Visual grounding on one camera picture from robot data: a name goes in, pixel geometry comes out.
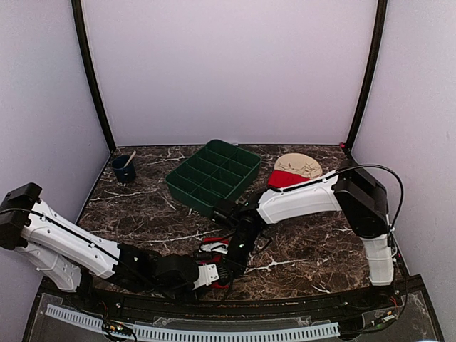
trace red and white object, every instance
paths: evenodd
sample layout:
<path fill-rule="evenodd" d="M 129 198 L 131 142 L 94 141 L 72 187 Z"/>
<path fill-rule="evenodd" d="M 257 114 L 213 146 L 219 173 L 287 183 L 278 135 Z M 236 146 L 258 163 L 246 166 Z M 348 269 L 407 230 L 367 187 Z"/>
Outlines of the red and white object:
<path fill-rule="evenodd" d="M 320 164 L 308 155 L 288 153 L 282 155 L 274 165 L 268 180 L 269 187 L 290 187 L 307 182 L 323 174 Z"/>

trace white cable tray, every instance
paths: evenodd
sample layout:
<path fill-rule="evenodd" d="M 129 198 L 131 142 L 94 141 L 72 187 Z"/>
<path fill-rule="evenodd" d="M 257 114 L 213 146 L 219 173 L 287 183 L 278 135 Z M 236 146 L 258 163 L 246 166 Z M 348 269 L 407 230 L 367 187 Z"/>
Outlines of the white cable tray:
<path fill-rule="evenodd" d="M 46 315 L 85 330 L 102 333 L 103 321 L 100 318 L 52 304 L 48 305 Z M 126 326 L 134 330 L 138 341 L 144 342 L 301 342 L 340 336 L 338 323 L 283 330 L 235 332 L 186 331 L 128 323 Z"/>

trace dark blue cup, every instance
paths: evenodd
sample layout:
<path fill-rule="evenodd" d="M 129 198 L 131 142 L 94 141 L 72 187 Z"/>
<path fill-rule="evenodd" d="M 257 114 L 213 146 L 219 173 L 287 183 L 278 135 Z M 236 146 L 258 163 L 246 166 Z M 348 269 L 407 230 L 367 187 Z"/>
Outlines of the dark blue cup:
<path fill-rule="evenodd" d="M 135 180 L 136 171 L 133 161 L 131 161 L 127 167 L 123 167 L 125 163 L 130 159 L 129 155 L 121 155 L 113 160 L 113 170 L 117 177 L 117 180 L 121 183 L 129 183 Z"/>

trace black metal frame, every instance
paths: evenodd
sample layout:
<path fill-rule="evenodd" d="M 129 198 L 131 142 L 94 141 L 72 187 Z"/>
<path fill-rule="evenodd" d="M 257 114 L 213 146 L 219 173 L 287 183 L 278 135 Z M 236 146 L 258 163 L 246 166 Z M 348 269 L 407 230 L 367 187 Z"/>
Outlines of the black metal frame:
<path fill-rule="evenodd" d="M 396 288 L 401 295 L 405 294 L 405 281 L 398 281 Z M 443 340 L 443 334 L 435 315 L 432 302 L 421 275 L 410 276 L 407 284 L 408 293 L 421 291 L 425 300 L 426 307 L 429 311 L 434 328 L 435 335 L 438 341 Z M 157 317 L 167 318 L 186 318 L 200 319 L 211 321 L 243 321 L 257 320 L 268 318 L 288 318 L 299 316 L 311 316 L 312 321 L 332 322 L 352 322 L 361 318 L 362 311 L 355 308 L 349 308 L 344 303 L 354 303 L 359 298 L 370 297 L 375 289 L 372 287 L 344 291 L 337 294 L 324 294 L 319 296 L 305 296 L 290 299 L 277 299 L 267 301 L 227 301 L 223 307 L 215 308 L 213 306 L 178 306 L 171 304 L 166 299 L 154 298 L 151 296 L 141 296 L 137 294 L 125 294 L 102 289 L 94 289 L 93 295 L 97 300 L 102 300 L 108 307 L 108 316 L 111 319 L 124 322 L 150 322 L 152 323 Z M 37 296 L 33 303 L 33 308 L 28 317 L 26 331 L 24 333 L 23 342 L 27 342 L 33 321 L 38 309 L 38 304 L 42 294 L 53 294 L 61 296 L 64 300 L 66 294 L 59 291 L 50 279 L 43 279 L 43 282 L 38 290 Z M 82 309 L 96 312 L 93 309 L 93 303 L 84 302 L 78 303 Z M 389 307 L 391 304 L 385 303 L 376 309 Z"/>
<path fill-rule="evenodd" d="M 355 115 L 351 123 L 350 132 L 347 140 L 341 147 L 348 157 L 351 157 L 351 150 L 355 144 L 356 136 L 361 126 L 364 110 L 368 102 L 369 93 L 371 91 L 372 80 L 377 65 L 378 52 L 380 51 L 380 43 L 383 35 L 383 27 L 385 26 L 386 8 L 388 0 L 378 0 L 377 14 L 375 15 L 375 24 L 373 27 L 372 43 L 370 44 L 368 63 L 366 72 L 364 73 L 363 85 L 359 94 L 358 104 L 356 105 Z"/>
<path fill-rule="evenodd" d="M 109 127 L 108 117 L 106 116 L 103 101 L 101 100 L 100 89 L 98 88 L 97 78 L 95 76 L 95 69 L 93 68 L 92 58 L 90 56 L 90 48 L 88 45 L 86 25 L 84 24 L 84 15 L 81 0 L 71 0 L 73 7 L 74 24 L 76 33 L 78 35 L 79 49 L 84 63 L 85 75 L 87 77 L 90 93 L 92 94 L 93 104 L 100 121 L 101 129 L 105 136 L 106 143 L 111 152 L 115 151 L 115 141 L 113 133 Z"/>

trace red cloth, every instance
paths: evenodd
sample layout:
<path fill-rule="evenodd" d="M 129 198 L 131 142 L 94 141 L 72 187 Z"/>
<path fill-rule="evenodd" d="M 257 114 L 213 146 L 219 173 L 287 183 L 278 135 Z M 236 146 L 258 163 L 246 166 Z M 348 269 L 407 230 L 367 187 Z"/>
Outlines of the red cloth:
<path fill-rule="evenodd" d="M 295 184 L 302 182 L 307 182 L 309 178 L 302 177 L 300 175 L 295 175 L 294 173 L 274 170 L 269 177 L 268 186 L 269 187 L 290 187 Z"/>

